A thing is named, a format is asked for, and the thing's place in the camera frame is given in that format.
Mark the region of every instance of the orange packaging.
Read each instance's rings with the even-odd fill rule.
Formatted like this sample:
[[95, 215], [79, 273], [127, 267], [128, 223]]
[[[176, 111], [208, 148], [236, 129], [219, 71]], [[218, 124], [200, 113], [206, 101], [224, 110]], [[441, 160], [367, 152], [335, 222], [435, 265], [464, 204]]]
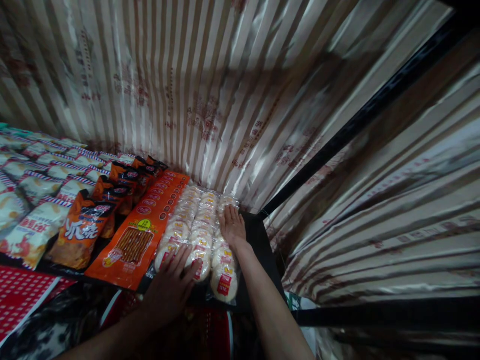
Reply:
[[138, 185], [133, 193], [133, 204], [139, 203], [140, 199], [150, 187], [150, 183], [155, 179], [157, 168], [147, 162], [140, 156], [137, 156], [131, 165], [132, 168], [138, 170]]
[[110, 180], [118, 185], [126, 185], [130, 188], [125, 200], [120, 204], [117, 212], [120, 215], [128, 215], [133, 207], [133, 195], [139, 179], [138, 170], [131, 166], [123, 165], [117, 161], [112, 162]]
[[172, 171], [157, 179], [85, 275], [136, 291], [189, 180]]
[[[122, 204], [129, 193], [130, 188], [126, 185], [115, 185], [102, 175], [98, 178], [91, 198], [95, 201], [104, 201], [115, 205], [115, 210]], [[101, 238], [110, 239], [115, 233], [115, 214], [112, 213], [106, 221], [100, 235]]]
[[77, 270], [89, 264], [95, 242], [115, 206], [93, 201], [88, 196], [88, 190], [82, 190], [76, 196], [65, 224], [60, 228], [58, 240], [45, 257], [47, 260]]

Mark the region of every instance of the red and white checkered paper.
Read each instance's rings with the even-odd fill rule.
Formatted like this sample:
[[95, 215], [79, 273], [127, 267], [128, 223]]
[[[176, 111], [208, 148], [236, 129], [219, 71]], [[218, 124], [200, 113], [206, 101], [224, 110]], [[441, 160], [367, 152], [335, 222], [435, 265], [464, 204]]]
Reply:
[[74, 283], [63, 278], [57, 281], [52, 275], [0, 266], [0, 343], [34, 307], [50, 301]]

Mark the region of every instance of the shelf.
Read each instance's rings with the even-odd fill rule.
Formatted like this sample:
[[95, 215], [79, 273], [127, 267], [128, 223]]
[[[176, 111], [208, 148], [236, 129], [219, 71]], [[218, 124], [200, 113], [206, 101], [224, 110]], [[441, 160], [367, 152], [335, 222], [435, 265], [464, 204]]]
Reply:
[[[256, 215], [242, 212], [243, 219], [245, 220], [246, 227], [246, 237], [247, 241], [251, 244], [253, 251], [255, 252], [258, 260], [265, 269], [266, 273], [270, 276], [271, 280], [275, 284], [275, 287], [278, 289], [278, 292], [282, 295], [285, 301], [285, 293], [282, 287], [282, 282], [280, 279], [280, 274], [277, 270], [277, 265], [275, 262], [274, 254], [270, 247], [269, 238], [265, 230], [265, 226], [262, 220], [260, 220]], [[116, 223], [120, 227], [121, 223], [125, 220], [125, 217], [117, 217]], [[47, 251], [51, 249], [53, 244], [57, 241], [57, 236], [50, 239], [50, 242], [47, 247]], [[107, 239], [99, 238], [95, 243], [95, 248], [92, 253], [90, 264], [97, 258], [100, 252], [108, 245], [110, 241]], [[21, 259], [12, 259], [6, 256], [3, 253], [0, 253], [0, 265], [10, 266], [14, 268], [22, 267]], [[94, 279], [83, 274], [83, 271], [73, 270], [71, 268], [54, 264], [48, 260], [40, 261], [36, 272], [50, 274], [60, 277], [69, 278], [72, 280], [77, 280], [81, 282], [87, 282], [92, 284], [101, 284], [109, 287], [115, 287], [121, 289], [111, 283]], [[143, 277], [143, 280], [140, 283], [138, 288], [139, 294], [144, 294], [150, 286], [152, 279], [147, 276]], [[195, 307], [204, 307], [204, 308], [214, 308], [222, 309], [227, 311], [232, 311], [235, 313], [250, 313], [252, 307], [250, 304], [249, 294], [247, 291], [247, 285], [245, 284], [245, 279], [243, 276], [240, 276], [240, 281], [238, 284], [238, 293], [236, 296], [236, 306], [227, 305], [216, 299], [211, 299], [207, 301], [207, 293], [209, 290], [210, 284], [202, 283], [198, 284], [193, 288], [192, 295], [188, 301], [188, 305]]]

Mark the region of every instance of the hand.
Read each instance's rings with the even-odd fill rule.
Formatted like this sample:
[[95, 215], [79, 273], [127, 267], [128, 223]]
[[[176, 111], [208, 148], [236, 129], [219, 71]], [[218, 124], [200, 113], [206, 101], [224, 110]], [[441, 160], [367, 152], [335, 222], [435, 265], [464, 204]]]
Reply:
[[225, 206], [225, 211], [219, 218], [221, 234], [234, 250], [239, 245], [247, 244], [245, 221], [235, 206]]
[[202, 264], [201, 259], [194, 261], [180, 277], [191, 252], [190, 244], [183, 244], [175, 257], [172, 251], [146, 292], [138, 312], [151, 331], [171, 323], [185, 308], [195, 285], [193, 278]]

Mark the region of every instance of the left hand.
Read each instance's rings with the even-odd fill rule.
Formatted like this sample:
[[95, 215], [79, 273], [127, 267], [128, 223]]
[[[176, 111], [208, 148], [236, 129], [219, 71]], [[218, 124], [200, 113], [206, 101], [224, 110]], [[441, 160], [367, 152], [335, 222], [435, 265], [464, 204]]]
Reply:
[[202, 264], [201, 261], [194, 261], [185, 276], [181, 278], [191, 252], [190, 244], [183, 244], [175, 258], [175, 252], [172, 251], [145, 294], [138, 312], [151, 331], [171, 323], [185, 308], [195, 285], [193, 278]]

